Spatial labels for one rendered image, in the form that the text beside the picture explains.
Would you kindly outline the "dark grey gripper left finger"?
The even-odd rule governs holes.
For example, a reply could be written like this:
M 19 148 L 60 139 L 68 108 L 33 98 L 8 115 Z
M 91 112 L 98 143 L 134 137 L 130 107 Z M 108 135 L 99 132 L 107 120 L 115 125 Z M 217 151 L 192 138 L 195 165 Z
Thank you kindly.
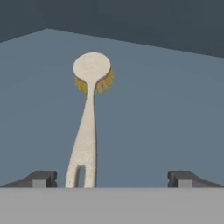
M 33 171 L 23 179 L 3 185 L 3 187 L 33 187 L 33 188 L 49 188 L 57 186 L 56 171 Z

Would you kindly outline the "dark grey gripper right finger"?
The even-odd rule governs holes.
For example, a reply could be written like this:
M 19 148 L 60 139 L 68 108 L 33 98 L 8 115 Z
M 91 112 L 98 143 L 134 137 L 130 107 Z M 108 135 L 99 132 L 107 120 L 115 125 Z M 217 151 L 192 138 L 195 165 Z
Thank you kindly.
M 204 180 L 195 175 L 192 171 L 168 171 L 168 187 L 177 188 L 203 188 L 203 187 L 223 187 L 220 184 Z

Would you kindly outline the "white dish brush yellow bristles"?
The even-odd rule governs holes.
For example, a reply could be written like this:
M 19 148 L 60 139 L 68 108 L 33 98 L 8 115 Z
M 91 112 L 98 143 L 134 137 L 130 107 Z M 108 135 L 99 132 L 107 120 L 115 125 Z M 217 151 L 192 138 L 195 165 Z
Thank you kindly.
M 65 188 L 78 185 L 79 170 L 85 168 L 85 188 L 95 187 L 97 169 L 97 137 L 95 124 L 95 91 L 99 93 L 113 83 L 114 71 L 110 60 L 102 53 L 88 52 L 73 63 L 75 86 L 86 93 L 78 129 L 66 172 Z

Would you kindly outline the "blue-grey cabinet interior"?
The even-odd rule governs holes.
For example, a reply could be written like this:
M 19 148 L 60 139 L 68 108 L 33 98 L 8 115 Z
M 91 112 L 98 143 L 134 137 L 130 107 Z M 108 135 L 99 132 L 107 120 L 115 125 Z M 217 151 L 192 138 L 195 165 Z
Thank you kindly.
M 115 72 L 95 97 L 98 186 L 164 187 L 170 170 L 224 185 L 224 0 L 0 0 L 0 185 L 64 184 L 88 52 Z

